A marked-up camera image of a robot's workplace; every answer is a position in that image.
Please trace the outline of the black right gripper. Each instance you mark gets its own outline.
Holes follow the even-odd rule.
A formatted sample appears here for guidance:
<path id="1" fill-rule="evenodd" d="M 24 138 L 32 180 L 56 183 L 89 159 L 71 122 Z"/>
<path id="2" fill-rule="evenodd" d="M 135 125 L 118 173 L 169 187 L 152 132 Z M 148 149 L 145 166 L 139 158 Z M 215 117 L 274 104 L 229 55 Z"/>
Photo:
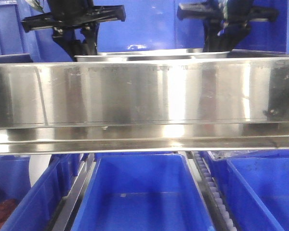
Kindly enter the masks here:
<path id="1" fill-rule="evenodd" d="M 249 35 L 250 25 L 247 22 L 273 22 L 278 17 L 278 10 L 254 5 L 252 0 L 205 0 L 197 3 L 179 3 L 177 17 L 180 20 L 204 20 L 203 51 L 223 52 L 233 50 Z"/>

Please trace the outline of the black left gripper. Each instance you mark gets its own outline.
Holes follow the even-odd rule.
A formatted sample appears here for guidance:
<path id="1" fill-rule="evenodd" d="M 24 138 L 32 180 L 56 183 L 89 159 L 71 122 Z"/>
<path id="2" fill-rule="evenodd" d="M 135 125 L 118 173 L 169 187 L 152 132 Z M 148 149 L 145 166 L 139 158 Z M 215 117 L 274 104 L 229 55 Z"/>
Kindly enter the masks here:
<path id="1" fill-rule="evenodd" d="M 74 62 L 76 56 L 97 54 L 98 23 L 126 19 L 124 5 L 99 6 L 92 0 L 48 0 L 47 5 L 48 13 L 24 18 L 22 26 L 26 32 L 53 28 L 53 41 Z M 84 40 L 76 39 L 75 28 Z"/>

